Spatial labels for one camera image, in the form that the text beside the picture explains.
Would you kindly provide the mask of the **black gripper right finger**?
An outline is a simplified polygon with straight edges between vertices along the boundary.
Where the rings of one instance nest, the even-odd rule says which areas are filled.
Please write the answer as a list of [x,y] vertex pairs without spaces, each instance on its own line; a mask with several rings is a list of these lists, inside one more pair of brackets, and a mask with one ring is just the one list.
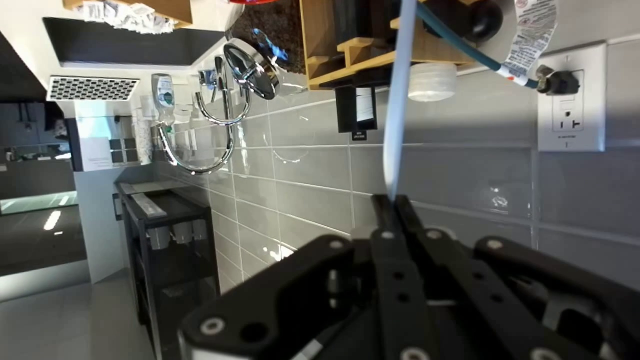
[[425,227],[406,196],[395,211],[425,289],[477,317],[494,360],[640,360],[640,292],[501,235],[473,247]]

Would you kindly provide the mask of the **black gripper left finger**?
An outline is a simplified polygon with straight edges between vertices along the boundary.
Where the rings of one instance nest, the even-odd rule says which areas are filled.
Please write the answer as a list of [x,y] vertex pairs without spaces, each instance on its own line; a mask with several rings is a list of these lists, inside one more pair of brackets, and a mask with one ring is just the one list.
[[178,328],[182,360],[403,360],[425,352],[420,274],[400,202],[372,197],[377,227],[322,234],[192,309]]

